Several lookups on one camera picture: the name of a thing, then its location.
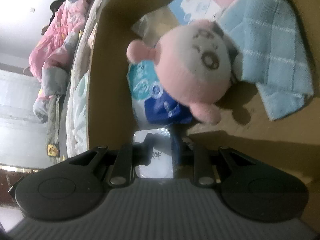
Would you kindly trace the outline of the white strawberry tissue pack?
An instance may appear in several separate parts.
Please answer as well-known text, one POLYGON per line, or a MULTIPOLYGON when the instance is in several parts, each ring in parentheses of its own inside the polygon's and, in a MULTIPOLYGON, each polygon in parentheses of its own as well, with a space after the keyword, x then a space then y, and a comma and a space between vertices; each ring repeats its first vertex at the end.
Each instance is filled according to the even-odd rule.
POLYGON ((133 136, 134 142, 143 142, 148 133, 155 136, 152 147, 152 158, 148 165, 138 165, 135 172, 139 178, 173 178, 171 135, 166 128, 156 128, 137 131, 133 136))

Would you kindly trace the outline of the teal sponge pack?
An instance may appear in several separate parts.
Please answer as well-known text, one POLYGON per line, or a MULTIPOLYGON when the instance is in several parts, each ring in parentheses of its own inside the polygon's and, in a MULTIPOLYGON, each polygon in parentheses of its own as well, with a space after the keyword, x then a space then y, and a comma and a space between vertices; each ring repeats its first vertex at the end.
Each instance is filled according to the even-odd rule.
POLYGON ((140 128, 151 127, 145 113, 145 100, 151 97, 153 84, 158 82, 152 61, 129 64, 127 83, 131 94, 131 105, 140 128))

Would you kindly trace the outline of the pink plush toy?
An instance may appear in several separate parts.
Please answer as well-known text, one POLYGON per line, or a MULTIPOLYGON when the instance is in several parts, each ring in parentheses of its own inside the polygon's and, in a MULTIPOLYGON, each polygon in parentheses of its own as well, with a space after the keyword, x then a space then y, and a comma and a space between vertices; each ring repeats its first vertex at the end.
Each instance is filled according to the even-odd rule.
POLYGON ((195 119, 216 125, 221 121, 216 102, 232 85, 230 48, 219 25, 201 19, 171 29, 154 47, 133 40, 126 55, 131 63, 152 61, 164 90, 195 119))

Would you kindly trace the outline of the light blue towel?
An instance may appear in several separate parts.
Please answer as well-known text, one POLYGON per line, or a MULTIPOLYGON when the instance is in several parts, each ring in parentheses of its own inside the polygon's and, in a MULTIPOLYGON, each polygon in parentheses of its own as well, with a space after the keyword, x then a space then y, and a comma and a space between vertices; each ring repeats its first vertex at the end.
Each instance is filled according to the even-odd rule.
POLYGON ((300 110, 313 96, 306 49, 287 0, 236 0, 218 23, 238 51, 235 76, 256 85, 270 120, 300 110))

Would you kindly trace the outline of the white blue tissue pack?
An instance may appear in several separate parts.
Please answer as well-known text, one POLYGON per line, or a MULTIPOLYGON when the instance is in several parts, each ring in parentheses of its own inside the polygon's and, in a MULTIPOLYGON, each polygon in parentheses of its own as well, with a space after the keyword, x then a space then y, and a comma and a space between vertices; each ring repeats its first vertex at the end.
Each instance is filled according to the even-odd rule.
POLYGON ((173 0, 168 7, 180 25, 201 19, 214 21, 223 12, 214 0, 173 0))

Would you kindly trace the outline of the white plastic bag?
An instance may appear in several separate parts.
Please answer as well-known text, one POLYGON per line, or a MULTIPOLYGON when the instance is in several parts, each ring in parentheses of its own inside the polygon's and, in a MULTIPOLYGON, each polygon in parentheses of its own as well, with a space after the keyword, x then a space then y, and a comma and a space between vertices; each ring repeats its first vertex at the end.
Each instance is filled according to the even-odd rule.
POLYGON ((73 98, 73 152, 79 155, 88 150, 87 146, 87 91, 88 72, 79 81, 73 98))

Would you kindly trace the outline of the yellow picture card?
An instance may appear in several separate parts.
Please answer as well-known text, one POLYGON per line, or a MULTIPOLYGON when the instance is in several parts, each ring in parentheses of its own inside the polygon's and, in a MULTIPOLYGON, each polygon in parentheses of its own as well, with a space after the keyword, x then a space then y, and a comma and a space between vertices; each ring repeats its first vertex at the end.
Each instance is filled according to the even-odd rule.
POLYGON ((58 158, 60 156, 59 144, 48 144, 47 145, 47 155, 49 157, 58 158))

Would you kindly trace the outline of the white fuzzy blanket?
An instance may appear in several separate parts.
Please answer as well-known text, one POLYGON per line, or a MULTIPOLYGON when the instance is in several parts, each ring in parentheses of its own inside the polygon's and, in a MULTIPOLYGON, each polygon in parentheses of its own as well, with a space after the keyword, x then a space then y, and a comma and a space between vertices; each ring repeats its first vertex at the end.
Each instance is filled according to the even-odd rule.
POLYGON ((71 78, 69 83, 69 98, 66 113, 66 148, 67 156, 74 157, 72 148, 74 137, 73 129, 73 98, 75 89, 86 72, 89 72, 89 60, 93 48, 93 40, 96 32, 99 14, 106 0, 94 0, 89 7, 86 16, 86 24, 79 35, 79 42, 75 51, 73 65, 71 68, 71 78))

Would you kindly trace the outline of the pink grey quilt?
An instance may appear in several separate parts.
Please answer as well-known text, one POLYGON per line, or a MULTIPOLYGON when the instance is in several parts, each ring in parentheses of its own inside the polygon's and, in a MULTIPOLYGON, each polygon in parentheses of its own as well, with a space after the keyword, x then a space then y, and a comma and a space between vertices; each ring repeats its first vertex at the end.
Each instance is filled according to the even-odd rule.
POLYGON ((33 113, 44 124, 48 103, 54 95, 65 95, 69 70, 80 31, 86 24, 94 0, 65 0, 53 4, 54 15, 47 30, 29 56, 29 69, 41 84, 33 113))

